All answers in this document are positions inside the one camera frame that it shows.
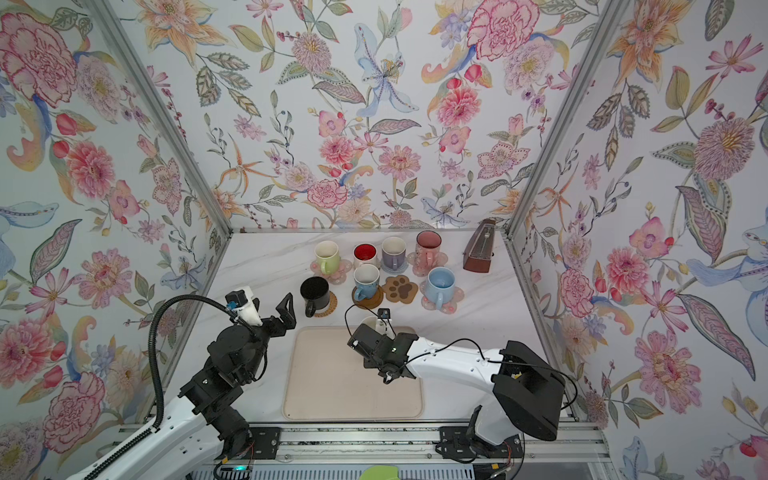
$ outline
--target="brown metronome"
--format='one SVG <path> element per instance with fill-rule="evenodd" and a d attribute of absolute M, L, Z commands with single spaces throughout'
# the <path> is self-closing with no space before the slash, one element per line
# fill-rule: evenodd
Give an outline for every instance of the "brown metronome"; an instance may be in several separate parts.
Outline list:
<path fill-rule="evenodd" d="M 493 236 L 496 230 L 496 220 L 486 218 L 464 249 L 464 270 L 477 273 L 488 273 L 491 269 L 491 256 L 493 255 Z"/>

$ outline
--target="black mug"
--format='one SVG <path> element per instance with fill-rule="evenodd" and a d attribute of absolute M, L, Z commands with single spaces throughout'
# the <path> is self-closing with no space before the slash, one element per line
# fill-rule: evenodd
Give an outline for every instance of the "black mug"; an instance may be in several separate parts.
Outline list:
<path fill-rule="evenodd" d="M 331 301 L 329 288 L 328 280 L 321 276 L 313 276 L 301 284 L 301 296 L 306 300 L 304 314 L 307 318 L 314 315 L 317 310 L 322 310 L 328 306 Z"/>

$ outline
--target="table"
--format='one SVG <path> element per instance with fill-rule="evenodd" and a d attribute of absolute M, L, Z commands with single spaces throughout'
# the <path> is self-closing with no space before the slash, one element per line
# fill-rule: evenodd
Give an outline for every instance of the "table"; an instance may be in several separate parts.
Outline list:
<path fill-rule="evenodd" d="M 224 303 L 227 293 L 248 285 L 260 299 L 260 315 L 265 317 L 276 315 L 275 306 L 286 293 L 291 292 L 297 318 L 296 330 L 270 341 L 269 366 L 264 377 L 243 387 L 243 395 L 233 404 L 248 422 L 286 421 L 283 417 L 283 396 L 296 331 L 304 326 L 344 325 L 344 311 L 352 305 L 354 279 L 353 272 L 350 272 L 344 284 L 331 285 L 331 291 L 339 299 L 339 305 L 332 314 L 323 318 L 308 319 L 304 316 L 304 300 L 299 288 L 306 278 L 312 276 L 310 263 L 314 259 L 315 245 L 323 240 L 333 240 L 339 244 L 342 258 L 353 260 L 355 245 L 373 243 L 380 250 L 381 242 L 393 235 L 404 239 L 407 251 L 412 252 L 418 233 L 335 231 L 233 235 L 208 296 Z M 453 315 L 422 308 L 421 293 L 409 305 L 384 300 L 381 306 L 391 309 L 395 331 L 398 326 L 411 326 L 420 336 L 443 344 L 468 337 L 483 349 L 502 348 L 507 340 L 517 340 L 545 359 L 501 234 L 495 234 L 491 271 L 474 273 L 462 268 L 462 252 L 473 230 L 441 230 L 439 233 L 442 236 L 441 251 L 449 256 L 445 266 L 456 275 L 456 286 L 465 291 L 466 298 L 458 304 L 458 311 Z M 417 284 L 424 280 L 414 276 L 410 266 L 403 275 Z M 388 276 L 382 271 L 382 285 Z M 350 310 L 350 326 L 354 329 L 368 315 L 370 313 L 366 310 Z M 171 377 L 166 401 L 175 397 L 179 388 L 203 367 L 207 358 L 206 347 L 229 325 L 229 320 L 219 310 L 203 306 Z M 471 347 L 471 344 L 459 343 L 458 346 Z M 376 371 L 371 370 L 371 375 L 376 375 Z M 396 381 L 407 382 L 409 379 Z M 468 419 L 484 396 L 477 389 L 437 379 L 425 379 L 423 389 L 424 412 L 421 420 Z"/>

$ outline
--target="white and blue mug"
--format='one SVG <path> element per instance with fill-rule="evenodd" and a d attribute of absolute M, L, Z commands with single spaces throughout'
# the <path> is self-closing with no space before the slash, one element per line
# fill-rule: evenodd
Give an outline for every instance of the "white and blue mug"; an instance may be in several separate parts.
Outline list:
<path fill-rule="evenodd" d="M 373 298 L 379 289 L 379 269 L 372 263 L 364 263 L 355 270 L 355 301 Z"/>
<path fill-rule="evenodd" d="M 440 310 L 443 305 L 453 300 L 456 289 L 456 276 L 444 266 L 437 266 L 429 271 L 424 296 Z"/>

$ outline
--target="wall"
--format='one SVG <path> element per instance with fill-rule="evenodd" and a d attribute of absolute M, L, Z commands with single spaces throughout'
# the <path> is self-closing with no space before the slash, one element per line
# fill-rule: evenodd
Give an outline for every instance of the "wall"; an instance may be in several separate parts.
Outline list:
<path fill-rule="evenodd" d="M 0 2 L 0 68 L 0 478 L 61 479 L 141 421 L 145 327 L 223 238 L 80 2 Z"/>
<path fill-rule="evenodd" d="M 517 253 L 624 478 L 768 478 L 764 2 L 624 20 Z"/>
<path fill-rule="evenodd" d="M 235 228 L 503 221 L 598 0 L 112 2 Z"/>

